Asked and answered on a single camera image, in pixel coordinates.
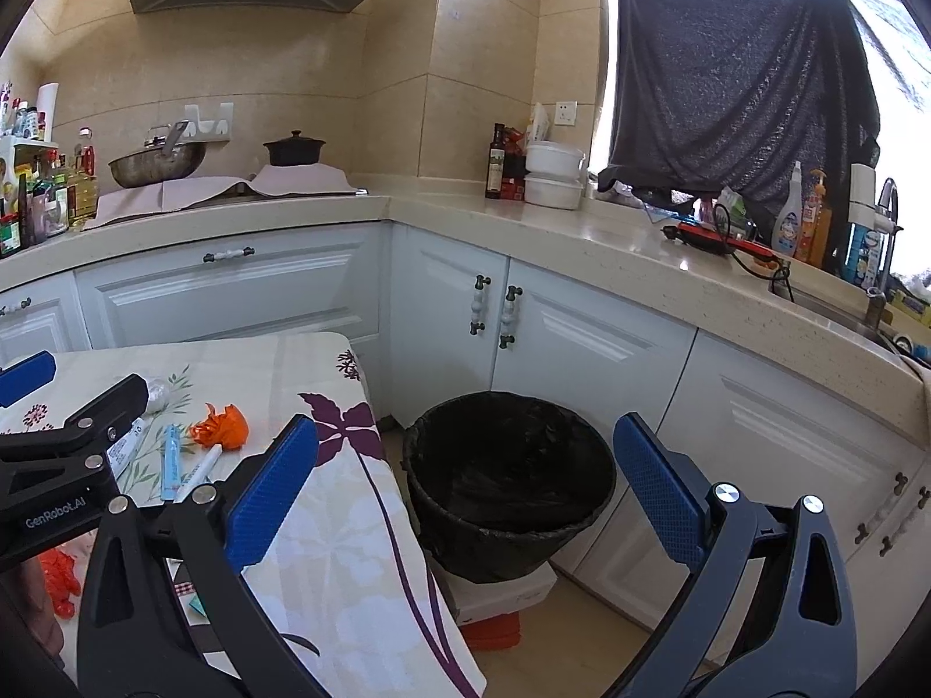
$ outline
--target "kitchen sink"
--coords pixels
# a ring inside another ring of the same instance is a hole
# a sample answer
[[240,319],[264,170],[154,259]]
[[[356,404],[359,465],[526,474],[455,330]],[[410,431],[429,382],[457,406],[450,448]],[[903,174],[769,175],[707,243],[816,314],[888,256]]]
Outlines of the kitchen sink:
[[870,340],[879,346],[882,346],[883,349],[897,352],[897,349],[892,344],[892,341],[888,340],[886,336],[877,331],[875,328],[864,324],[863,315],[858,316],[855,314],[850,314],[850,312],[844,312],[843,309],[839,309],[833,304],[827,303],[827,301],[821,300],[821,298],[818,298],[815,295],[807,294],[804,291],[799,291],[799,289],[795,289],[794,286],[793,295],[790,298],[786,285],[779,282],[770,284],[769,290],[784,300],[794,300],[794,303],[798,304],[799,307],[811,309],[812,312],[821,315],[827,320],[832,321],[832,323],[838,323],[839,326],[844,326],[848,330],[854,331],[854,333],[857,333],[865,339]]

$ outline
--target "white cabinet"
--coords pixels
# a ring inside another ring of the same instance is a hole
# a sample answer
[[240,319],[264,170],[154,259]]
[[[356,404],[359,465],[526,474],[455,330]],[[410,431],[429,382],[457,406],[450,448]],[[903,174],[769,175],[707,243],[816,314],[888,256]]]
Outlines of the white cabinet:
[[90,349],[77,285],[62,272],[0,294],[0,366],[39,351]]
[[[492,385],[507,258],[404,226],[394,227],[391,257],[392,414],[408,427]],[[475,335],[473,303],[485,325]]]
[[[864,553],[855,544],[858,524],[889,498],[897,473],[911,485],[923,459],[917,447],[843,401],[702,332],[658,436],[711,482],[727,480],[753,501],[792,506],[807,493],[821,496],[845,557]],[[625,496],[576,574],[653,627],[686,570],[666,557],[635,503],[632,493]],[[733,643],[760,566],[748,564],[710,658]]]
[[[658,428],[695,338],[693,326],[518,261],[511,261],[507,286],[514,290],[506,295],[502,332],[514,341],[498,351],[492,388],[568,407],[609,445],[627,412]],[[553,557],[557,566],[575,569],[626,487],[618,473],[613,501]]]
[[858,683],[886,658],[931,590],[931,464],[886,523],[847,562],[857,623]]
[[265,333],[378,332],[380,224],[250,233],[77,272],[95,349]]

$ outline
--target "black power cord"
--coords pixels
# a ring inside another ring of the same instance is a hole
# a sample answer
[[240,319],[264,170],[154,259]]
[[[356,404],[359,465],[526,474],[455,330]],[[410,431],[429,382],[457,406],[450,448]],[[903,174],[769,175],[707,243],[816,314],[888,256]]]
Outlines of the black power cord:
[[[720,208],[720,211],[724,213],[723,219],[727,222],[727,230],[725,230],[724,232],[722,232],[722,228],[720,227],[720,221],[718,220],[719,208]],[[714,209],[711,212],[711,218],[714,219],[714,230],[716,233],[718,233],[718,238],[720,238],[720,242],[723,245],[723,249],[725,253],[733,257],[734,262],[740,265],[740,267],[742,267],[745,272],[748,272],[754,278],[759,278],[762,281],[769,281],[770,290],[773,289],[776,283],[785,284],[785,287],[788,290],[788,300],[790,300],[794,304],[795,297],[793,295],[793,287],[788,282],[788,268],[790,267],[790,263],[788,263],[788,261],[784,262],[784,261],[781,261],[781,259],[776,258],[776,262],[779,263],[779,267],[776,268],[776,270],[774,270],[772,275],[764,275],[762,272],[756,272],[755,270],[751,270],[751,268],[747,267],[742,261],[740,261],[739,258],[737,258],[737,249],[735,249],[734,247],[731,247],[727,242],[727,236],[729,236],[731,233],[731,214],[727,211],[727,207],[725,207],[720,202],[715,202]]]

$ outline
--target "stacked food container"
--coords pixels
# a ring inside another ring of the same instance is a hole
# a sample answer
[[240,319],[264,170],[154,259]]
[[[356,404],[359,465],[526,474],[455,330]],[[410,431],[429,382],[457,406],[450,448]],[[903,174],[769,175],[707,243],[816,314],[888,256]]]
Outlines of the stacked food container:
[[582,199],[585,153],[555,141],[527,145],[527,179],[524,199],[530,204],[578,209]]

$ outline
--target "white pen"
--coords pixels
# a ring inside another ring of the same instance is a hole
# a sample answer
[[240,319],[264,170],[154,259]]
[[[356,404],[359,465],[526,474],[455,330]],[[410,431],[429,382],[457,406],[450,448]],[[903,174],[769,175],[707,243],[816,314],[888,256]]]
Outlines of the white pen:
[[181,503],[197,486],[208,482],[208,475],[211,473],[213,465],[217,464],[217,459],[220,459],[222,452],[223,447],[217,444],[204,455],[204,458],[200,461],[200,464],[197,465],[197,468],[194,469],[194,472],[191,473],[189,478],[187,478],[178,489],[178,494],[174,498],[174,503]]

